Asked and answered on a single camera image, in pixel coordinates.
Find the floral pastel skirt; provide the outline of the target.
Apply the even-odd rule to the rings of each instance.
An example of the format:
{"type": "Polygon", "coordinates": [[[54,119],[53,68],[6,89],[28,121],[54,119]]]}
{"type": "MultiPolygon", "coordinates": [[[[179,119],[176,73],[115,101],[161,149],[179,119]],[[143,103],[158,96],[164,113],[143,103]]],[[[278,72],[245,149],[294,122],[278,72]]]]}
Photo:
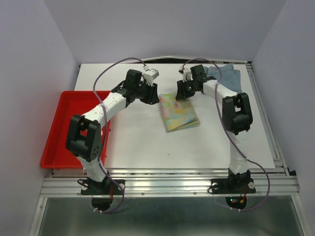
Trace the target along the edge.
{"type": "Polygon", "coordinates": [[[189,98],[176,100],[176,93],[160,94],[158,97],[161,117],[167,133],[200,125],[189,98]]]}

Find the blue denim skirt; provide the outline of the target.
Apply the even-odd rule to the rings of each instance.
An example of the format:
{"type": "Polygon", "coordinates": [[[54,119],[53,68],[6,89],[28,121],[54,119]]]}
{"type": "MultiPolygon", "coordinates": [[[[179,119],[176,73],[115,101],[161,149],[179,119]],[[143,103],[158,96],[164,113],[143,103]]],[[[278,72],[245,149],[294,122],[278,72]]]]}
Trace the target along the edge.
{"type": "MultiPolygon", "coordinates": [[[[215,66],[204,67],[205,73],[207,76],[212,76],[217,80],[220,79],[221,74],[219,70],[215,66]]],[[[222,79],[220,84],[225,86],[226,88],[234,91],[236,93],[241,93],[241,72],[240,70],[234,69],[232,64],[226,64],[225,66],[220,67],[220,71],[222,73],[222,79]]]]}

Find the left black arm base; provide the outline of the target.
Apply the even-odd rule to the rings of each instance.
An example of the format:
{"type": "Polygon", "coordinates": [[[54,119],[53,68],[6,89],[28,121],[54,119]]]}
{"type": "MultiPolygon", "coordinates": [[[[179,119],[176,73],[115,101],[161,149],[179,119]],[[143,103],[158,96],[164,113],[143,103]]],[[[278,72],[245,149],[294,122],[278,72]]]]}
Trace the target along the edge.
{"type": "Polygon", "coordinates": [[[110,214],[116,212],[125,199],[125,180],[111,181],[105,178],[96,182],[90,178],[78,179],[81,186],[80,195],[91,197],[94,212],[110,214]]]}

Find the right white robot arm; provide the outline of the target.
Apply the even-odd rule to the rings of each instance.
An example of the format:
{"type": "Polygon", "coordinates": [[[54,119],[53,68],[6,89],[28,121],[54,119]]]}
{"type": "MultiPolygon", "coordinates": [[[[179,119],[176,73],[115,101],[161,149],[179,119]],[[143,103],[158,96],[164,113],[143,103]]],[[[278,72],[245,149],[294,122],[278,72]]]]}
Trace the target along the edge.
{"type": "Polygon", "coordinates": [[[201,92],[214,98],[223,130],[230,142],[230,163],[227,188],[237,192],[244,187],[244,181],[251,178],[247,150],[248,131],[253,122],[249,96],[236,93],[219,83],[213,76],[206,75],[203,65],[190,69],[182,66],[182,79],[177,82],[177,100],[183,100],[201,92]]]}

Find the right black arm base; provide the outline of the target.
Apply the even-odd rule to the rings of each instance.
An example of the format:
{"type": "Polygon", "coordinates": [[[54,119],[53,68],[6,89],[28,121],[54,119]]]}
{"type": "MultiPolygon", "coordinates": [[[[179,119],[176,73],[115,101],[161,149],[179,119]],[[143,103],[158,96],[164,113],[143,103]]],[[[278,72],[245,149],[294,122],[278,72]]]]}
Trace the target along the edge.
{"type": "Polygon", "coordinates": [[[227,195],[226,203],[232,209],[244,210],[247,205],[247,195],[256,193],[251,172],[234,174],[228,170],[227,178],[213,178],[207,192],[214,195],[227,195]]]}

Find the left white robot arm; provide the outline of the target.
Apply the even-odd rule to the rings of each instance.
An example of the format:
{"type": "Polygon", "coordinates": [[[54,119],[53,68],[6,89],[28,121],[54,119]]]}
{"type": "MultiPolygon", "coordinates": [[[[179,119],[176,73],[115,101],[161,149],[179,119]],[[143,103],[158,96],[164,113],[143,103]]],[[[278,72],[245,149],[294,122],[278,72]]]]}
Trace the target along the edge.
{"type": "Polygon", "coordinates": [[[106,179],[108,172],[100,160],[104,146],[102,136],[106,133],[108,122],[136,99],[149,105],[157,104],[158,86],[154,79],[158,76],[156,69],[145,67],[144,72],[130,69],[125,80],[98,105],[82,115],[71,117],[65,147],[81,162],[97,193],[103,194],[109,190],[110,182],[106,179]]]}

